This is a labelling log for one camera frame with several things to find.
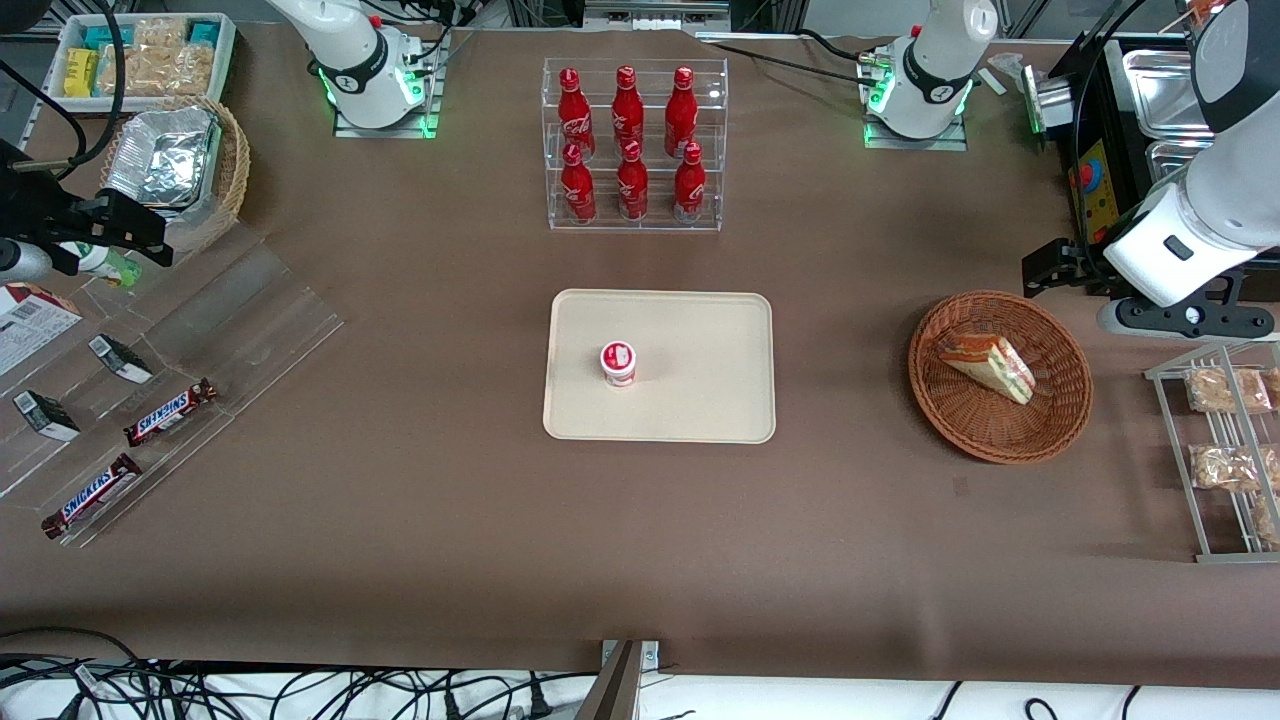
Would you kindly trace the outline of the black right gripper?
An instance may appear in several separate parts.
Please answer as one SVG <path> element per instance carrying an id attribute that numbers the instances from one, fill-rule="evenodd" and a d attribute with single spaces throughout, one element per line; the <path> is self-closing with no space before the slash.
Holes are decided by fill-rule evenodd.
<path id="1" fill-rule="evenodd" d="M 173 265 L 173 247 L 165 242 L 166 222 L 120 190 L 100 190 L 77 202 L 47 170 L 18 172 L 17 161 L 29 160 L 17 146 L 1 141 L 1 236 L 45 243 L 51 268 L 63 275 L 81 273 L 81 251 L 74 241 L 55 241 L 58 220 L 76 205 L 79 241 L 100 247 L 124 249 L 151 263 Z"/>

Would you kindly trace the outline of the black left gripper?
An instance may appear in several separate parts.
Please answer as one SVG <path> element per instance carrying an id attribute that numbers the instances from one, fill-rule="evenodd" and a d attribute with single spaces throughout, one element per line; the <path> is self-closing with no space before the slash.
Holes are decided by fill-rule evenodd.
<path id="1" fill-rule="evenodd" d="M 1210 282 L 1210 300 L 1238 304 L 1247 274 L 1240 268 L 1220 273 Z M 1041 246 L 1021 259 L 1021 293 L 1033 299 L 1046 287 L 1059 286 L 1105 291 L 1105 273 L 1096 265 L 1092 246 L 1059 238 L 1059 246 Z"/>

